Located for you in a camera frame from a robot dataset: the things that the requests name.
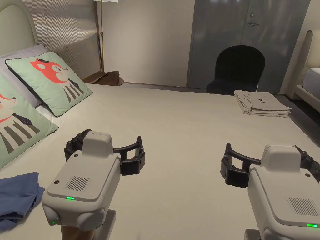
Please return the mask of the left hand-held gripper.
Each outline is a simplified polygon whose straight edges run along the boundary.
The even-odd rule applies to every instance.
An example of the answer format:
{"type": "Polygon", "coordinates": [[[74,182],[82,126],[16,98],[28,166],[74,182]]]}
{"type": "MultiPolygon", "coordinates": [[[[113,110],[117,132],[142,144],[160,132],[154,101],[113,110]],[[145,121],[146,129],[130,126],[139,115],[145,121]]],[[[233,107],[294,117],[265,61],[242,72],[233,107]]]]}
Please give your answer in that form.
{"type": "Polygon", "coordinates": [[[110,134],[86,129],[66,143],[64,153],[65,165],[42,196],[48,224],[94,230],[94,240],[108,240],[116,221],[109,206],[120,176],[137,175],[145,165],[142,137],[113,148],[110,134]]]}

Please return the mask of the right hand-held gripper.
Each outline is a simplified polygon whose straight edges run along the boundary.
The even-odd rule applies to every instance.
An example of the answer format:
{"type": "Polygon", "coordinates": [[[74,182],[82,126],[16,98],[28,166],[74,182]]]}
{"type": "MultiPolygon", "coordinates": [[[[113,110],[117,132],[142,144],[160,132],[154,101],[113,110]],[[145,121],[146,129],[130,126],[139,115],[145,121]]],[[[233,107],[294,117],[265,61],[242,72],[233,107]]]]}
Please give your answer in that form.
{"type": "Polygon", "coordinates": [[[268,144],[260,160],[227,143],[220,174],[227,185],[248,187],[257,230],[246,229],[245,240],[320,239],[320,164],[306,151],[268,144]],[[233,158],[242,161],[241,168],[233,158]],[[250,170],[252,164],[259,167],[250,170]]]}

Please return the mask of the person's left hand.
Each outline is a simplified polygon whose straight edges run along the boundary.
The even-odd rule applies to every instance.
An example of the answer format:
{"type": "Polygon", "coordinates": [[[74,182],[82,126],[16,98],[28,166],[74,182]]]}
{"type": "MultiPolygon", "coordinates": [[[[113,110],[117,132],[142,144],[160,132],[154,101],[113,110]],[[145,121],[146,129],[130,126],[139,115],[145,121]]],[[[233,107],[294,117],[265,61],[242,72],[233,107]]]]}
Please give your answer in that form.
{"type": "Polygon", "coordinates": [[[92,240],[95,230],[82,231],[75,227],[61,226],[62,240],[92,240]]]}

